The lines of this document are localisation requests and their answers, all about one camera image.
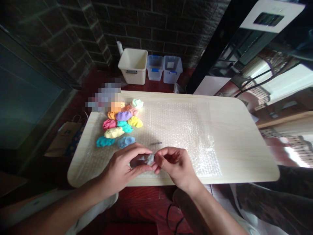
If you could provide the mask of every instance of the bubble wrap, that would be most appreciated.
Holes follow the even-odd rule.
[[[143,127],[134,127],[132,133],[125,133],[116,138],[115,142],[124,136],[132,136],[153,153],[167,146],[184,148],[189,153],[198,177],[222,175],[214,151],[213,137],[210,135],[208,103],[144,102],[138,117],[142,120]],[[89,149],[76,175],[81,182],[99,175],[113,153],[120,150],[116,144],[96,147],[97,139],[104,133],[102,124],[106,119],[106,114],[101,112],[94,125]],[[169,178],[169,175],[162,170],[158,175],[145,172],[138,177]]]

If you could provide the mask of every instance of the person's left hand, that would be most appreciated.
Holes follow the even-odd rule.
[[[140,165],[134,169],[128,166],[128,163],[138,154],[151,153],[151,150],[138,143],[128,145],[124,149],[115,152],[108,165],[98,176],[104,197],[107,198],[118,193],[141,173],[155,170],[149,165]]]

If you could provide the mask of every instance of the wooden table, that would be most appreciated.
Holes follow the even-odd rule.
[[[211,114],[210,130],[212,131],[215,152],[222,176],[202,177],[204,184],[243,183],[276,181],[279,170],[268,147],[265,144],[247,108],[239,99],[216,96],[200,96],[171,93],[154,93],[138,91],[122,91],[120,97],[125,100],[136,97],[144,101],[166,98],[173,102],[183,102],[193,99],[199,102],[209,102]],[[87,150],[88,136],[91,133],[97,113],[92,113],[87,122],[80,143],[68,171],[75,171],[74,159],[81,159]],[[134,179],[128,186],[172,185],[170,179]]]

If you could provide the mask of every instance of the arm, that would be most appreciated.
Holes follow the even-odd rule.
[[[185,149],[166,147],[155,155],[155,173],[165,170],[173,182],[194,202],[210,234],[247,234],[200,182]]]
[[[97,203],[121,191],[137,175],[152,171],[141,165],[128,166],[138,154],[150,154],[151,150],[134,143],[116,152],[103,172],[79,189],[47,208],[25,219],[10,231],[13,234],[65,234],[82,215]]]

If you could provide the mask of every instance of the blue clay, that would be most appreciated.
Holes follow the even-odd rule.
[[[135,143],[135,138],[131,136],[125,136],[117,141],[117,145],[120,149],[123,149],[133,143]]]
[[[118,121],[117,126],[122,127],[125,133],[131,133],[133,131],[131,125],[129,125],[126,121]]]
[[[107,139],[104,136],[101,136],[97,140],[97,147],[105,147],[114,144],[114,139]]]

